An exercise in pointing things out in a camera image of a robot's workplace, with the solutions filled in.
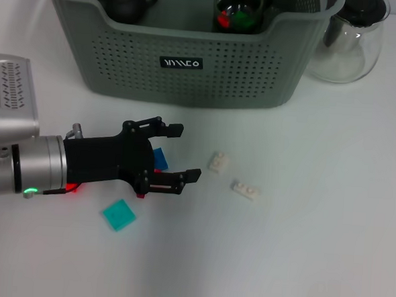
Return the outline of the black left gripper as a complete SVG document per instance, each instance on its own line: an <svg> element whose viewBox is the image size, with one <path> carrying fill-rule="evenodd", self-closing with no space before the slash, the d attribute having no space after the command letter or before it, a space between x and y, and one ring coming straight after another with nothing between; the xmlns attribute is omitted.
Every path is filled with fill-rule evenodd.
<svg viewBox="0 0 396 297"><path fill-rule="evenodd" d="M123 180L137 194L181 194L187 184L197 183L202 172L154 171L149 138L178 138L182 124L166 125L160 116L142 121L125 121L118 135L68 139L63 142L66 178L69 183Z"/></svg>

